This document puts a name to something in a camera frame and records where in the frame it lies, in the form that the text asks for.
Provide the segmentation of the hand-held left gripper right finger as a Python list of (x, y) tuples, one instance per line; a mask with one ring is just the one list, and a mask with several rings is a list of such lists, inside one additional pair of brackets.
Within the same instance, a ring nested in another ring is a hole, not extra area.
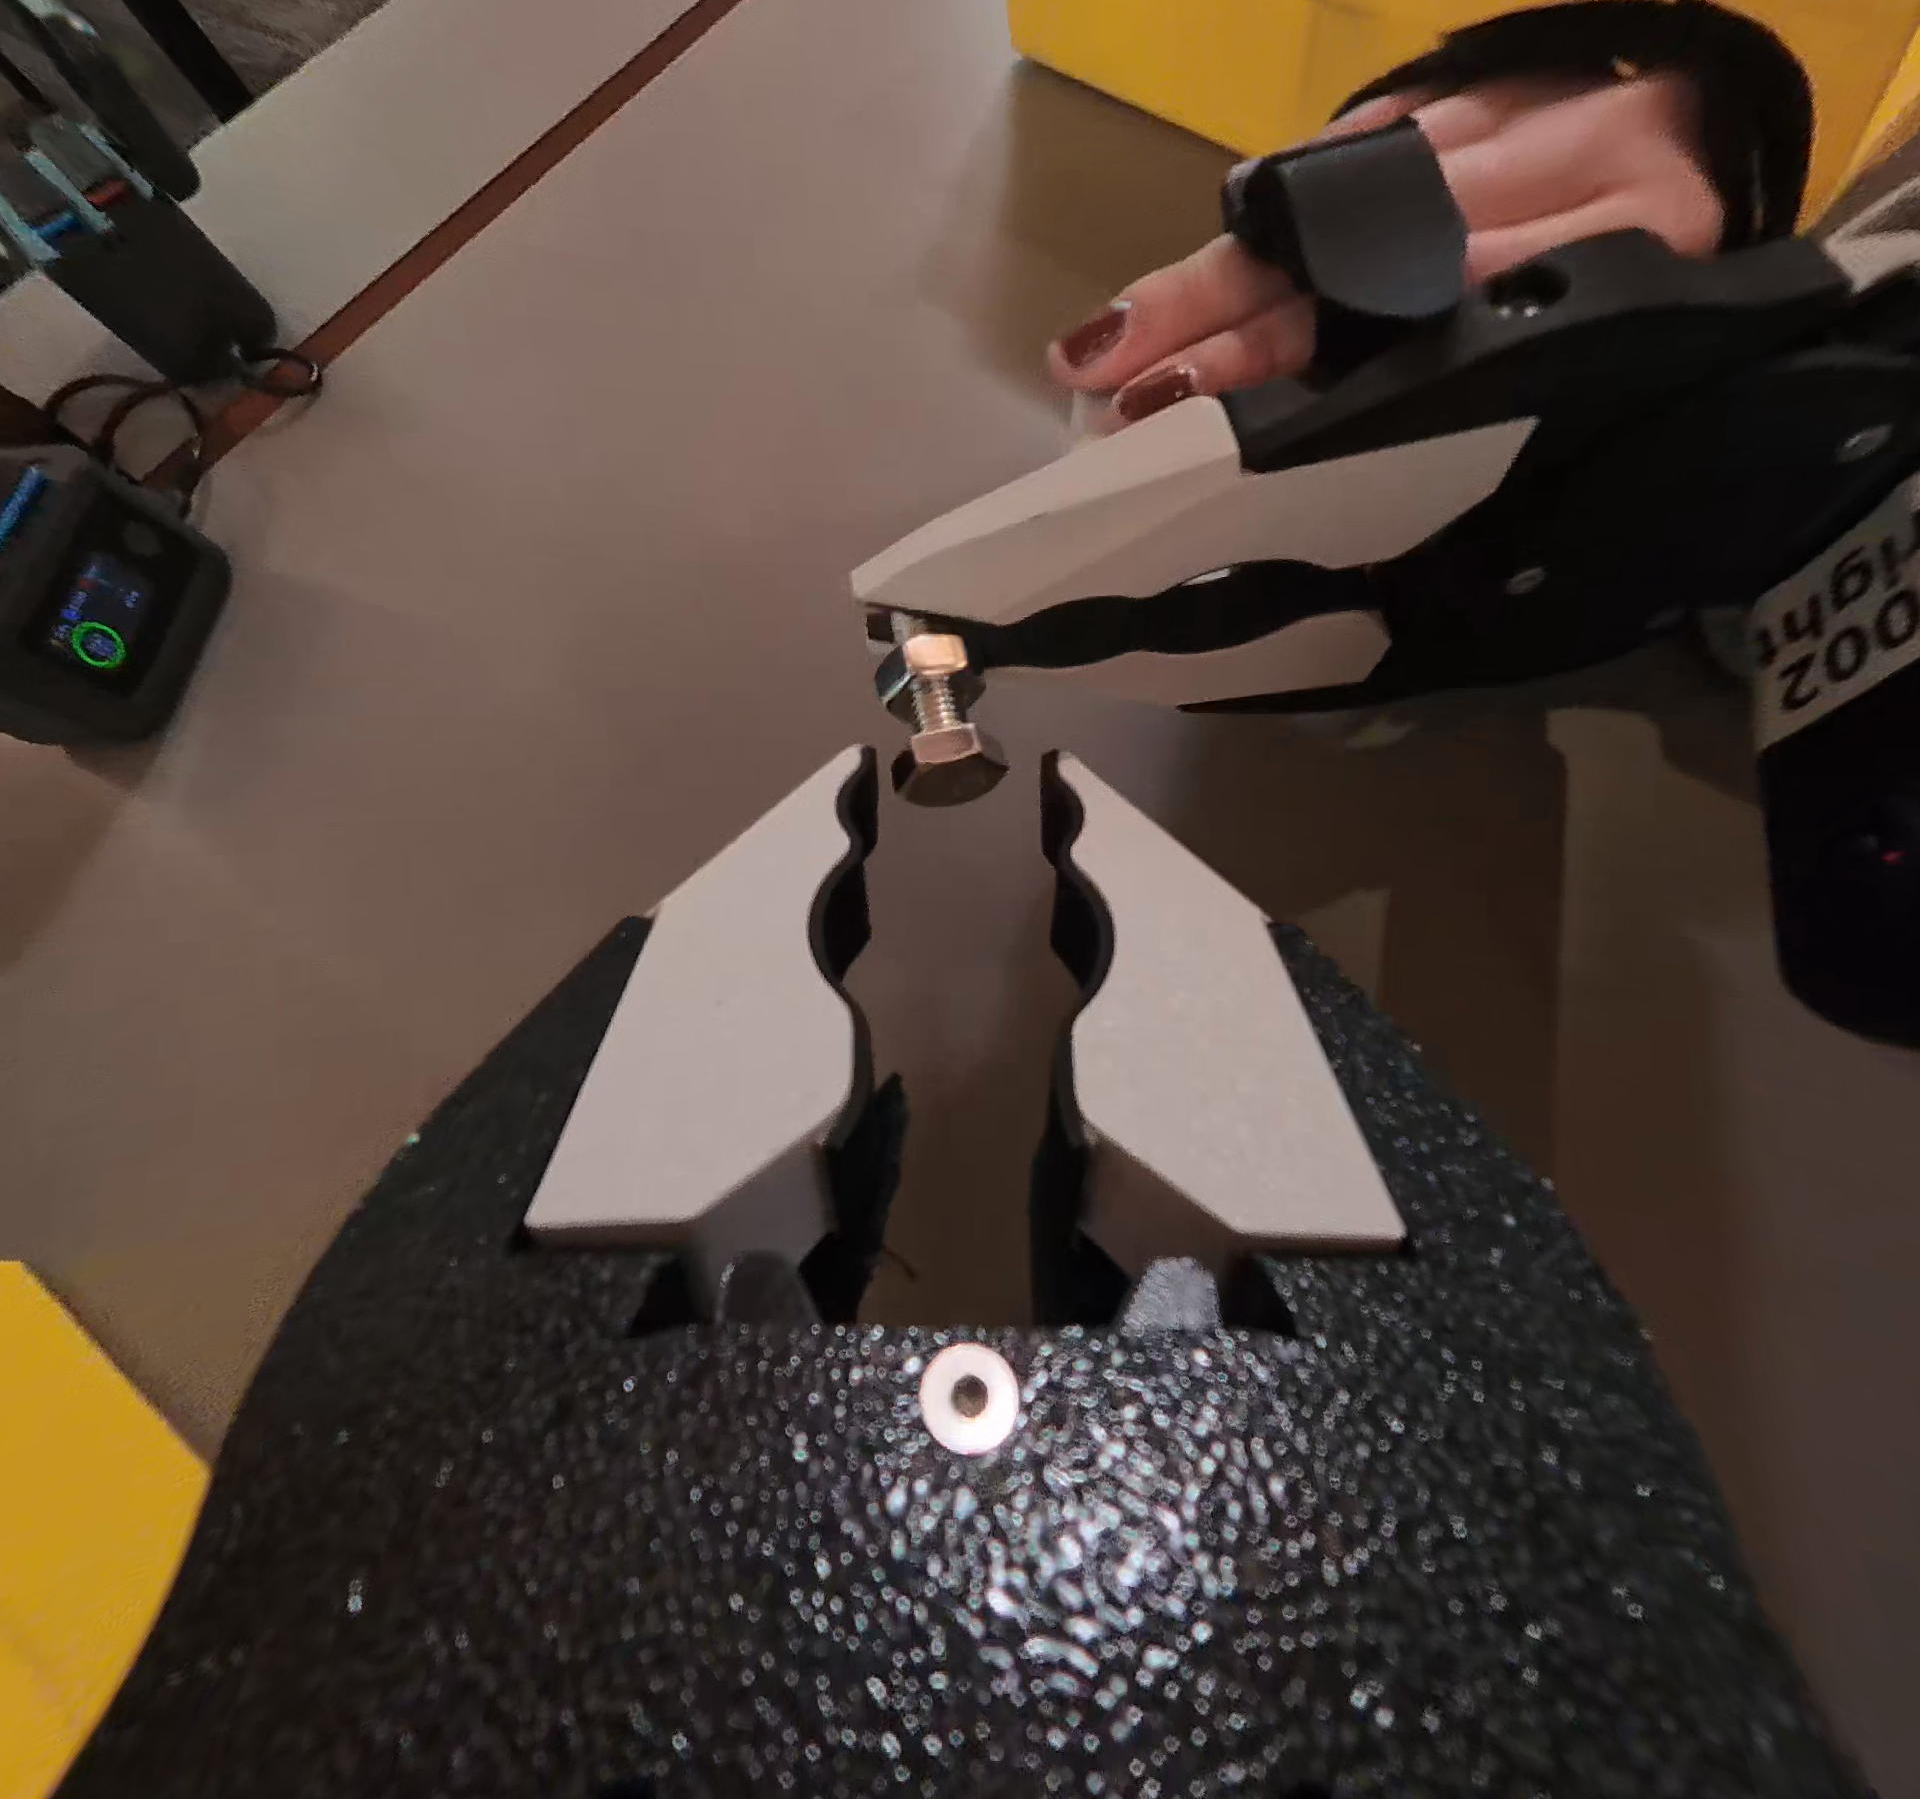
[(1229, 1278), (1405, 1252), (1267, 912), (1067, 750), (1042, 762), (1042, 843), (1076, 1004), (1034, 1158), (1034, 1299), (1118, 1305), (1165, 1258)]

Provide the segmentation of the black box with blue connectors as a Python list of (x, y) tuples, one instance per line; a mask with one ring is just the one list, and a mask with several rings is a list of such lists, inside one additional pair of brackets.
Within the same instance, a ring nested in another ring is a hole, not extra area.
[(173, 385), (234, 379), (281, 351), (262, 291), (178, 201), (126, 176), (38, 213), (4, 201), (4, 245)]

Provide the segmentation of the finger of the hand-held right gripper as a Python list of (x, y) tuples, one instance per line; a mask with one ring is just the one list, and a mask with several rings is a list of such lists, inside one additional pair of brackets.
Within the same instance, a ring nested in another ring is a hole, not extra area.
[(1296, 601), (1073, 598), (976, 624), (976, 665), (1153, 707), (1209, 707), (1353, 685), (1389, 649), (1378, 610), (1302, 613)]
[(1253, 470), (1229, 407), (1183, 400), (930, 518), (858, 564), (851, 589), (866, 607), (945, 618), (972, 661), (979, 621), (1024, 621), (1073, 598), (1380, 613), (1365, 592), (1259, 597), (1256, 568), (1353, 571), (1398, 561), (1495, 495), (1535, 422), (1510, 418)]

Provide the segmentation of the black power station with screen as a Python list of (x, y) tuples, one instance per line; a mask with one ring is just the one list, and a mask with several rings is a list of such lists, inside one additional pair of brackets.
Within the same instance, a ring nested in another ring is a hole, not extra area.
[(4, 451), (4, 734), (135, 746), (178, 707), (234, 567), (170, 497), (80, 446)]

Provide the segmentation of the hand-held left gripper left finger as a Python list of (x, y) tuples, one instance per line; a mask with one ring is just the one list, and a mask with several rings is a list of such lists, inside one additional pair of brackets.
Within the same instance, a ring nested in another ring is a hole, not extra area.
[(535, 1244), (678, 1256), (700, 1299), (772, 1252), (815, 1299), (863, 1298), (900, 1104), (848, 994), (875, 847), (876, 750), (848, 746), (655, 904), (524, 1208)]

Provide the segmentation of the person's right hand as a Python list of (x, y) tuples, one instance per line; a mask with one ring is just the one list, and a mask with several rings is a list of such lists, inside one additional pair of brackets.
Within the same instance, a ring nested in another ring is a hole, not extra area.
[[(1417, 121), (1469, 230), (1469, 284), (1615, 230), (1711, 255), (1723, 201), (1703, 163), (1694, 84), (1507, 78), (1443, 94), (1410, 87), (1337, 116), (1317, 142)], [(1316, 351), (1316, 300), (1231, 234), (1137, 276), (1088, 322), (1051, 342), (1055, 380), (1091, 400), (1104, 430), (1188, 397), (1301, 376)]]

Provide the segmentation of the silver hex nut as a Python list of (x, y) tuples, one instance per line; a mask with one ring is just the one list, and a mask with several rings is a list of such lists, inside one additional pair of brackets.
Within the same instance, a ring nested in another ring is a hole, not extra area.
[(909, 631), (875, 671), (876, 701), (909, 731), (954, 731), (972, 722), (985, 689), (961, 634)]

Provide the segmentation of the silver hex bolt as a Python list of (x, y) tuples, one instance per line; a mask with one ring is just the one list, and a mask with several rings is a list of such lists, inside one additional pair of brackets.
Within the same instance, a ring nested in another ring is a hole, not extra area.
[[(870, 643), (879, 649), (879, 658), (890, 652), (890, 648), (894, 648), (909, 631), (951, 634), (945, 630), (930, 627), (921, 613), (887, 610), (887, 607), (870, 607), (866, 613), (866, 627), (869, 627)], [(972, 707), (972, 722), (954, 731), (915, 734), (903, 722), (900, 728), (907, 731), (907, 746), (900, 749), (900, 755), (894, 755), (891, 782), (894, 782), (894, 792), (903, 801), (915, 801), (928, 809), (976, 801), (988, 795), (998, 785), (998, 779), (1007, 776), (1004, 749), (994, 736), (994, 731), (976, 722), (976, 707)]]

